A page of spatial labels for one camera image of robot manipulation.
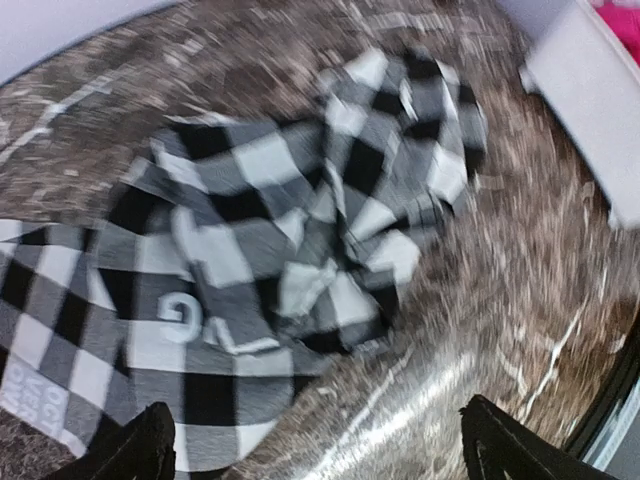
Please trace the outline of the black white checkered shirt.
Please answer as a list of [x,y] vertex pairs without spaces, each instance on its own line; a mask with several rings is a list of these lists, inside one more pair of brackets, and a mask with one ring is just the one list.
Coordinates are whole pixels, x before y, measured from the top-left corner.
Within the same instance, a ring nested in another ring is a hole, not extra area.
[[312,116],[174,118],[94,228],[1,223],[1,405],[81,455],[165,403],[213,479],[337,354],[392,330],[488,127],[421,51],[327,74]]

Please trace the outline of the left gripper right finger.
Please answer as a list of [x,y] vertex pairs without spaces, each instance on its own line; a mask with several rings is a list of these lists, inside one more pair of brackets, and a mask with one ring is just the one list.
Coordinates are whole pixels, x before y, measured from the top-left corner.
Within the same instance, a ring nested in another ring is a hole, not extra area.
[[611,476],[528,430],[482,395],[460,409],[463,457],[471,480],[603,480]]

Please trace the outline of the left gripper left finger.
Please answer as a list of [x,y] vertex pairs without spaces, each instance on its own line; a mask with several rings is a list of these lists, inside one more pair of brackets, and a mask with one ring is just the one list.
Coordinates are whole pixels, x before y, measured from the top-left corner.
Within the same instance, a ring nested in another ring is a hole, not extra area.
[[167,479],[175,477],[175,424],[155,402],[96,450],[49,474],[47,480]]

